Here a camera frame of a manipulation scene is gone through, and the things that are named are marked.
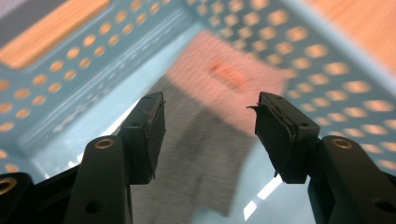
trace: perforated basket wall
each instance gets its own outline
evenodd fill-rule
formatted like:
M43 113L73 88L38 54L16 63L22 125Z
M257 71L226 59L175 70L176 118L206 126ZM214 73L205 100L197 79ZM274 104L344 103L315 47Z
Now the perforated basket wall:
M0 65L2 172L22 170L42 179L66 169L44 167L50 154L35 155L195 23L284 69L286 97L321 126L322 136L349 137L382 170L396 173L394 96L365 69L366 61L346 53L325 26L286 0L113 1L29 68ZM76 153L53 150L64 154L65 164L77 162Z

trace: folded cloth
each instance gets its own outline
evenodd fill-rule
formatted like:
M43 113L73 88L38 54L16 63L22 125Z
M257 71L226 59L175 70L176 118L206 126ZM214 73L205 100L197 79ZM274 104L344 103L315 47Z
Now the folded cloth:
M246 106L284 88L275 68L198 34L150 91L164 93L167 131L157 179L132 187L134 223L189 223L199 206L227 216L255 139Z

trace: blue basket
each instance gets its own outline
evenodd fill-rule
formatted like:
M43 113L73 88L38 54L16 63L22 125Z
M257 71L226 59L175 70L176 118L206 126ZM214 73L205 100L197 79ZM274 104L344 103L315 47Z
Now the blue basket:
M396 174L394 82L290 0L115 0L30 67L0 64L9 83L0 93L2 173L23 171L37 182L78 164L85 145L113 132L204 29L284 69L287 98L322 136L357 141L383 171ZM89 36L94 42L84 47Z

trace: wooden surface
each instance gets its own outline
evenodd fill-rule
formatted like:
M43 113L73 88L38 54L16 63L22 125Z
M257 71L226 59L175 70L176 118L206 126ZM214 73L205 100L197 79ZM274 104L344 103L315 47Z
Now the wooden surface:
M396 78L396 0L305 0Z
M0 49L0 63L25 68L82 24L103 11L110 0L69 0Z

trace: gray cloth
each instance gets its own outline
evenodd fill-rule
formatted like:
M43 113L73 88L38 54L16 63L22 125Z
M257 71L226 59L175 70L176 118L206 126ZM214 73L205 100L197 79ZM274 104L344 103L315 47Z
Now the gray cloth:
M199 206L227 216L253 138L182 93L167 77L150 92L155 91L163 91L166 100L166 134L157 178L132 186L134 223L190 223Z

